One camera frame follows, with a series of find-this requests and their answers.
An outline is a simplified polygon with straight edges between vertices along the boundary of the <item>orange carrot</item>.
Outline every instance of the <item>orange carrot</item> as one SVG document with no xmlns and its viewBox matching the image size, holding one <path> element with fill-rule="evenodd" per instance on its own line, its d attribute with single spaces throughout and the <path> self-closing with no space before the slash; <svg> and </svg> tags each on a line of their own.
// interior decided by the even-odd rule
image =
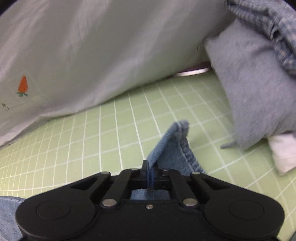
<svg viewBox="0 0 296 241">
<path fill-rule="evenodd" d="M 20 81 L 20 84 L 19 84 L 18 95 L 20 97 L 22 97 L 23 95 L 27 96 L 27 94 L 26 94 L 27 91 L 28 91 L 27 78 L 26 78 L 26 76 L 23 75 L 22 79 Z"/>
</svg>

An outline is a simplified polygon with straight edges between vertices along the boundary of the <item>metal pin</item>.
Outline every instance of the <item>metal pin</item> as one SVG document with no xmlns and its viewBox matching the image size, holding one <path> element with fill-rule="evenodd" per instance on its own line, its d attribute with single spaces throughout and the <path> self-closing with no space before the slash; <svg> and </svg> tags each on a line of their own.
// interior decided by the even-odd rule
<svg viewBox="0 0 296 241">
<path fill-rule="evenodd" d="M 161 170 L 161 175 L 164 176 L 164 177 L 168 176 L 168 171 L 169 171 L 169 169 L 162 169 Z"/>
<path fill-rule="evenodd" d="M 202 73 L 208 72 L 210 70 L 211 70 L 211 68 L 197 69 L 197 70 L 192 70 L 192 71 L 184 71 L 184 72 L 175 74 L 174 77 L 202 74 Z"/>
<path fill-rule="evenodd" d="M 114 199 L 105 199 L 102 201 L 102 204 L 105 206 L 105 207 L 113 207 L 117 204 L 117 201 L 114 200 Z"/>
<path fill-rule="evenodd" d="M 186 207 L 193 207 L 195 205 L 198 204 L 198 201 L 194 198 L 186 198 L 183 200 L 183 204 L 186 206 Z"/>
<path fill-rule="evenodd" d="M 146 205 L 146 208 L 147 209 L 153 209 L 153 205 L 152 204 L 148 204 L 148 205 Z"/>
</svg>

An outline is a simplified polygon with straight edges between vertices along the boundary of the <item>blue denim cloth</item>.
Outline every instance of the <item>blue denim cloth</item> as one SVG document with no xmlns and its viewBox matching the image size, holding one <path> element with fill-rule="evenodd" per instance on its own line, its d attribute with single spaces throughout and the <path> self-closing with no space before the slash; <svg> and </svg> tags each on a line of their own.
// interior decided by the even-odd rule
<svg viewBox="0 0 296 241">
<path fill-rule="evenodd" d="M 15 241 L 22 237 L 15 223 L 15 211 L 23 201 L 19 197 L 0 196 L 0 241 Z"/>
<path fill-rule="evenodd" d="M 186 138 L 188 130 L 189 122 L 186 120 L 171 125 L 147 157 L 150 175 L 153 175 L 152 167 L 156 163 L 160 169 L 176 169 L 182 175 L 189 176 L 191 172 L 205 173 L 189 148 Z M 134 190 L 131 195 L 133 200 L 165 200 L 169 198 L 168 191 L 153 190 L 153 187 Z"/>
<path fill-rule="evenodd" d="M 186 120 L 173 123 L 167 130 L 147 158 L 150 178 L 153 177 L 152 167 L 156 163 L 161 169 L 176 169 L 182 175 L 189 175 L 191 172 L 205 173 L 189 148 L 186 138 L 188 130 L 189 122 Z M 149 189 L 134 190 L 131 195 L 133 200 L 169 198 L 168 191 L 153 190 L 153 184 Z M 21 237 L 15 223 L 15 211 L 23 201 L 23 198 L 18 197 L 0 197 L 0 241 L 15 241 Z"/>
<path fill-rule="evenodd" d="M 296 11 L 282 0 L 226 0 L 225 6 L 273 43 L 280 65 L 296 76 Z"/>
</svg>

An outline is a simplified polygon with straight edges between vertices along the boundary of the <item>white cloth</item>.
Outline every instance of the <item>white cloth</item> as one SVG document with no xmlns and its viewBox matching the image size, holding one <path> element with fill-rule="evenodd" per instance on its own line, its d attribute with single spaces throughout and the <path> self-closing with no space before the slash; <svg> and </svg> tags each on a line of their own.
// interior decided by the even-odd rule
<svg viewBox="0 0 296 241">
<path fill-rule="evenodd" d="M 189 67 L 229 14 L 220 0 L 16 1 L 0 16 L 0 146 Z"/>
<path fill-rule="evenodd" d="M 296 137 L 292 133 L 268 137 L 268 143 L 279 175 L 296 167 Z"/>
</svg>

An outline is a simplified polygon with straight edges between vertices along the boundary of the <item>green surface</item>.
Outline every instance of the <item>green surface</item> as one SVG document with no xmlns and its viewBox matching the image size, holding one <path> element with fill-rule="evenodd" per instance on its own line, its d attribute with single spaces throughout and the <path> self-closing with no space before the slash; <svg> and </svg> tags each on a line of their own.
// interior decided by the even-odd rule
<svg viewBox="0 0 296 241">
<path fill-rule="evenodd" d="M 286 218 L 279 237 L 288 240 L 296 228 L 296 170 L 279 177 L 266 141 L 245 152 L 220 149 L 232 140 L 233 121 L 213 72 L 132 90 L 18 139 L 0 150 L 0 195 L 28 198 L 96 172 L 140 167 L 180 119 L 190 122 L 189 144 L 210 175 L 282 204 Z"/>
</svg>

